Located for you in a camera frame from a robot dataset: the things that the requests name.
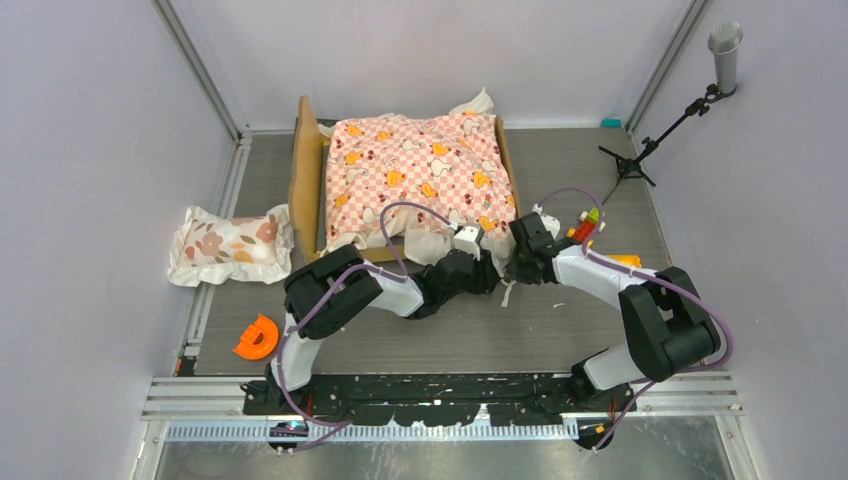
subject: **pink checkered quilt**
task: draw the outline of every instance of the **pink checkered quilt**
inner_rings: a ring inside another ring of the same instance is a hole
[[[515,219],[494,115],[461,113],[415,120],[389,114],[339,122],[331,140],[326,181],[330,250],[345,243],[360,248],[384,245],[381,235],[376,238],[380,212],[399,200],[429,206],[456,223],[479,223],[490,244],[507,239],[507,225]],[[448,234],[430,215],[403,213],[392,216],[391,235],[409,229]]]

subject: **metal floor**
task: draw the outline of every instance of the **metal floor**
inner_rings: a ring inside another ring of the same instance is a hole
[[[157,480],[239,478],[721,480],[731,471],[709,417],[626,419],[597,456],[570,441],[329,443],[276,456],[263,443],[167,442]]]
[[[525,212],[543,195],[577,185],[603,197],[613,186],[613,160],[603,145],[633,155],[623,130],[507,130],[518,192]],[[286,203],[291,181],[292,135],[254,137],[234,216],[262,215]],[[591,208],[576,193],[554,198],[545,212],[567,228]],[[607,226],[593,248],[604,254],[638,254],[646,267],[668,264],[654,211],[642,181],[622,184],[606,205]],[[294,266],[303,265],[299,252]],[[515,285],[509,306],[504,287],[487,298],[463,295],[425,320],[410,321],[366,309],[344,332],[325,341],[315,373],[563,372],[624,340],[621,316],[578,290],[556,285]],[[263,313],[283,321],[283,283],[229,281],[214,289],[195,366],[198,375],[261,375],[265,361],[243,360],[231,349]]]

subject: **orange object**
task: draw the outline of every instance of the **orange object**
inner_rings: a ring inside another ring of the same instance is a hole
[[[631,267],[642,268],[642,259],[639,255],[607,255],[616,262],[630,265]]]
[[[241,341],[233,351],[242,358],[260,360],[274,351],[279,339],[277,324],[260,313],[256,321],[241,334]]]

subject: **floral pillow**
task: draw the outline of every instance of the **floral pillow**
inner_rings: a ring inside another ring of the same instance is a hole
[[[186,287],[200,282],[220,285],[228,278],[278,282],[291,273],[293,247],[288,205],[262,217],[232,220],[191,207],[174,234],[168,280]]]

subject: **gray panel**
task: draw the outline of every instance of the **gray panel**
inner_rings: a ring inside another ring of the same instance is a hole
[[[733,475],[713,418],[661,417],[626,419],[597,456],[569,441],[331,443],[293,457],[278,457],[267,444],[168,442],[157,478],[714,480]]]
[[[633,149],[623,130],[509,130],[518,191],[526,211],[539,197],[567,185],[603,196],[614,183],[612,159],[598,145],[621,154]],[[236,216],[259,215],[286,202],[291,175],[291,135],[257,136],[251,146]],[[625,182],[607,205],[607,228],[594,248],[638,254],[646,266],[667,265],[645,185]],[[546,212],[564,226],[577,223],[588,199],[555,197]],[[302,259],[295,254],[295,266]],[[623,341],[618,312],[593,297],[556,285],[516,285],[508,308],[504,287],[490,297],[463,296],[435,316],[409,321],[367,309],[325,342],[316,373],[425,373],[567,371],[574,363]],[[282,322],[285,292],[275,285],[227,282],[215,288],[198,374],[261,374],[265,362],[230,351],[257,313]]]
[[[675,261],[733,333],[763,477],[846,478],[848,419],[820,418],[848,396],[848,2],[765,5],[713,2],[638,131],[662,132],[715,81],[710,32],[739,21],[739,90],[645,166]]]

